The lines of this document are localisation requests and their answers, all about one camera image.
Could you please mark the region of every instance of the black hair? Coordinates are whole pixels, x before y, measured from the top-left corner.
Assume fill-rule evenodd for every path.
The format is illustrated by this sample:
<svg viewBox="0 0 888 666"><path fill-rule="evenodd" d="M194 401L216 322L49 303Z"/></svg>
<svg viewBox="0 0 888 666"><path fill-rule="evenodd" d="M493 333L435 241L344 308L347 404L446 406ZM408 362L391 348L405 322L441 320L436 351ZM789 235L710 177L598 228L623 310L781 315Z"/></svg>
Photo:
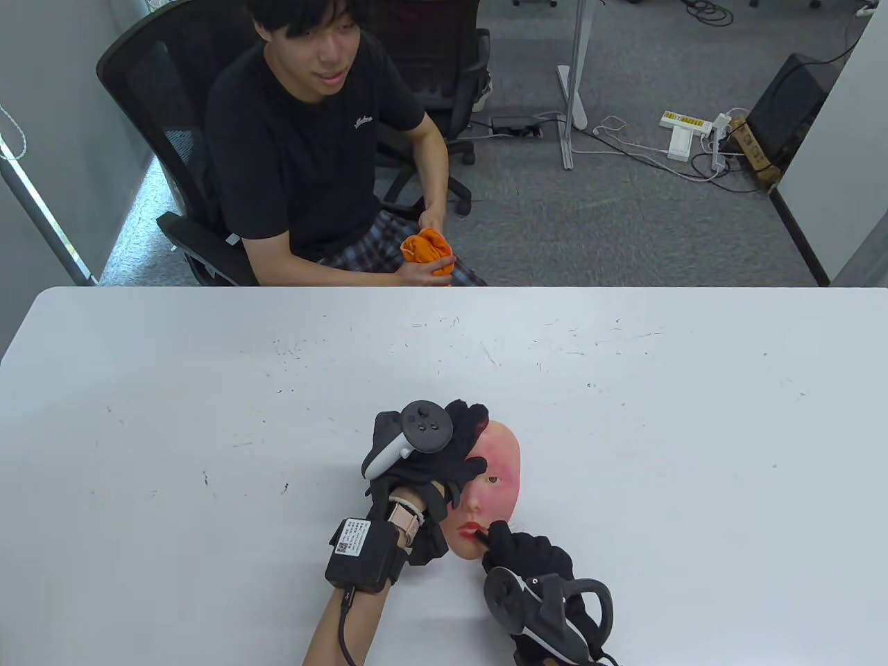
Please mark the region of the black hair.
<svg viewBox="0 0 888 666"><path fill-rule="evenodd" d="M287 29L287 37L298 37L317 28L333 7L329 20L343 14L352 17L359 26L369 18L370 0L246 0L247 12L260 26L274 32Z"/></svg>

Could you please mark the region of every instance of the plaid shorts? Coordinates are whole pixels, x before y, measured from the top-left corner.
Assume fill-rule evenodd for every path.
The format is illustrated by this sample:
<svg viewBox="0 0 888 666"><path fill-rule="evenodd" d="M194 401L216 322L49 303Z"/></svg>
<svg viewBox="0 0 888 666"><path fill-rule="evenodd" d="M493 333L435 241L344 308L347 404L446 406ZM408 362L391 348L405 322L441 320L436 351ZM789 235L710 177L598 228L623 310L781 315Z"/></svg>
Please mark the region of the plaid shorts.
<svg viewBox="0 0 888 666"><path fill-rule="evenodd" d="M419 233L419 223L398 218L387 210L380 210L373 226L358 241L319 264L346 271L362 273L394 273L404 263L400 245ZM471 268L459 259L453 267L454 287L487 287Z"/></svg>

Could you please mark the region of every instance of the metal pole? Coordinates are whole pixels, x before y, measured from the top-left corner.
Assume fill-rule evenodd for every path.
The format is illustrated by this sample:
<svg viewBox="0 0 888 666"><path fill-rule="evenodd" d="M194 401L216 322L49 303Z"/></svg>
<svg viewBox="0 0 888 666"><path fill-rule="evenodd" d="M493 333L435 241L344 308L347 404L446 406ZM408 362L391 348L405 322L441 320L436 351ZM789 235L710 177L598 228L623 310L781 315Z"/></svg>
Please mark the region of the metal pole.
<svg viewBox="0 0 888 666"><path fill-rule="evenodd" d="M65 267L67 274L71 276L71 280L74 284L78 287L95 286L95 279L91 274L83 274L83 269L77 264L74 257L71 256L71 253L68 251L67 247L65 247L65 243L59 238L59 235L56 234L55 229L52 228L50 221L46 219L46 216L43 211L40 210L40 207L37 206L37 202L34 201L34 198L25 188L25 184L21 182L21 178L19 178L19 175L15 172L12 163L2 158L0 158L0 176L3 176L3 180L6 181L6 185L8 185L12 191L12 195L19 201L19 204L21 204L21 207L28 214L28 217L31 218L34 226L37 227L37 231L40 232L40 235L42 235L46 244L50 246L52 253Z"/></svg>
<svg viewBox="0 0 888 666"><path fill-rule="evenodd" d="M574 124L574 101L576 98L576 77L580 60L581 33L583 32L583 15L586 11L587 0L576 0L576 19L574 24L574 48L570 57L570 72L567 74L567 117L565 122L559 123L559 138L561 140L561 158L565 169L574 168L574 155L570 142L570 131Z"/></svg>

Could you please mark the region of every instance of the pink watch strap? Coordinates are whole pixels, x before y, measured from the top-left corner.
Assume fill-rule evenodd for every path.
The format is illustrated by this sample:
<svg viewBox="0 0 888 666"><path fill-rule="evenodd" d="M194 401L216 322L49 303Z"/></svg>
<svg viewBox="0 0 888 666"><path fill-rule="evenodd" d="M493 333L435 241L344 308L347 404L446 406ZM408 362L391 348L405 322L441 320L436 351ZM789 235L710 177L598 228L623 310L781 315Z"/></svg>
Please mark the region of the pink watch strap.
<svg viewBox="0 0 888 666"><path fill-rule="evenodd" d="M419 519L409 509L400 504L395 504L392 507L392 513L389 515L389 522L404 530L404 534L407 535L407 546L410 546L419 529Z"/></svg>

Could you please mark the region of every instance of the red lips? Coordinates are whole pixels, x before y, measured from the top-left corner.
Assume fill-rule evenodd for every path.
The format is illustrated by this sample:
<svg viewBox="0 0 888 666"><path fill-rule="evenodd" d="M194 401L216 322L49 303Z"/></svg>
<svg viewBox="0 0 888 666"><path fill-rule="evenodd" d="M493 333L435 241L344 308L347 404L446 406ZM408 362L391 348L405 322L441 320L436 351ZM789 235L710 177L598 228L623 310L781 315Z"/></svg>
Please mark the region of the red lips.
<svg viewBox="0 0 888 666"><path fill-rule="evenodd" d="M483 532L484 534L486 534L488 532L488 529L486 527L482 527L474 520L470 520L469 522L460 525L456 529L456 531L463 539L474 541L476 532Z"/></svg>

